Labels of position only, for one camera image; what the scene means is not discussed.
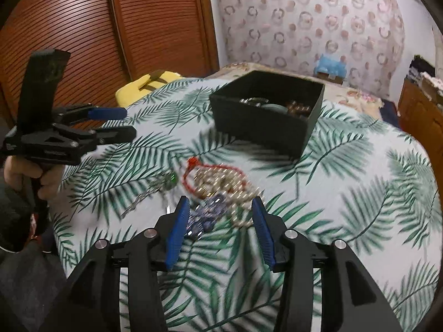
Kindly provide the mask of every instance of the blue gripper pad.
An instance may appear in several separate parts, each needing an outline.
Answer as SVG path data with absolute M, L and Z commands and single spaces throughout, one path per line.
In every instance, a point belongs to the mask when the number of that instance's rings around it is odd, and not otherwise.
M 166 259 L 165 265 L 168 271 L 179 259 L 179 253 L 182 248 L 184 236 L 186 234 L 186 225 L 189 220 L 190 205 L 189 198 L 182 196 L 175 211 L 177 215 L 174 226 L 169 236 L 166 238 Z
M 252 200 L 252 220 L 254 222 L 254 228 L 257 233 L 258 242 L 260 243 L 264 262 L 270 269 L 273 269 L 275 266 L 274 241 L 264 219 L 264 213 L 267 212 L 266 210 L 263 211 L 263 203 L 258 200 L 258 197 L 254 198 Z
M 122 107 L 95 107 L 88 112 L 89 119 L 98 121 L 123 120 L 127 115 L 128 112 Z

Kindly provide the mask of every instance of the bedspread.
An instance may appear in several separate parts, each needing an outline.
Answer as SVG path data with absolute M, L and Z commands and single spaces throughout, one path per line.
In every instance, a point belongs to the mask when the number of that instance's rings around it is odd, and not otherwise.
M 299 161 L 214 129 L 208 97 L 226 79 L 182 79 L 155 90 L 106 126 L 133 125 L 131 144 L 100 146 L 70 166 L 51 216 L 67 275 L 99 238 L 128 240 L 153 227 L 181 184 L 125 208 L 158 171 L 182 175 L 189 157 L 242 169 L 264 189 L 270 213 L 316 242 L 347 241 L 383 290 L 404 331 L 426 313 L 437 284 L 442 216 L 423 147 L 410 135 L 330 101 Z M 129 331 L 127 270 L 120 321 Z M 320 330 L 321 280 L 314 273 L 313 331 Z M 222 219 L 198 241 L 185 239 L 172 272 L 159 275 L 171 331 L 272 331 L 283 274 L 264 265 L 254 228 Z

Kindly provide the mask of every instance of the black box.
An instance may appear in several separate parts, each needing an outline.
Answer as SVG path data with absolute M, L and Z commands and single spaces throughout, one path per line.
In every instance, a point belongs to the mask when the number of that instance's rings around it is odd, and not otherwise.
M 299 158 L 320 116 L 324 84 L 252 71 L 210 95 L 218 131 L 276 149 Z M 311 107 L 308 116 L 290 115 L 241 103 L 242 98 L 264 97 L 269 103 L 286 106 L 291 100 Z

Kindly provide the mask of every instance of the white wall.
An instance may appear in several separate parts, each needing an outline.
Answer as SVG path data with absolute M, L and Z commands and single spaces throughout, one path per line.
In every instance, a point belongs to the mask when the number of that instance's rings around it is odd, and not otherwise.
M 436 63 L 436 44 L 432 32 L 433 19 L 426 7 L 416 0 L 397 0 L 405 24 L 405 49 L 389 87 L 390 98 L 400 99 L 403 81 L 414 55 L 420 55 L 431 65 Z
M 215 38 L 217 40 L 218 63 L 220 68 L 228 64 L 228 56 L 226 54 L 225 38 L 223 37 L 222 16 L 218 9 L 217 0 L 211 0 L 212 16 L 214 18 Z
M 430 64 L 436 63 L 436 46 L 432 33 L 433 19 L 418 0 L 397 0 L 405 24 L 405 49 L 402 59 L 395 70 L 389 93 L 391 100 L 398 104 L 403 81 L 409 70 L 414 55 L 421 55 Z M 222 20 L 217 0 L 211 0 L 214 16 L 215 35 L 217 38 L 218 59 L 220 68 L 228 63 L 225 41 L 222 30 Z

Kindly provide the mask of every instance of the wallpaper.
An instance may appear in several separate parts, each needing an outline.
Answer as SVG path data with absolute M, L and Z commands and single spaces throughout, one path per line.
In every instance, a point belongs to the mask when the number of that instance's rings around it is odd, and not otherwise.
M 322 54 L 352 87 L 389 98 L 405 28 L 396 0 L 218 0 L 229 62 L 311 76 Z

